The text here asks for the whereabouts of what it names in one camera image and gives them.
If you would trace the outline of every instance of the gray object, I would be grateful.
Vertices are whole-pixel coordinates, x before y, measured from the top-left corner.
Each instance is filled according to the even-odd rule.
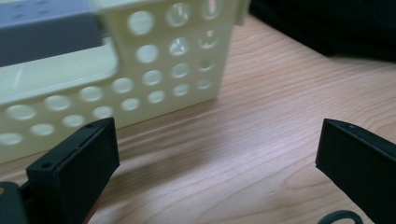
[[[86,0],[0,4],[0,66],[101,45],[100,29]]]

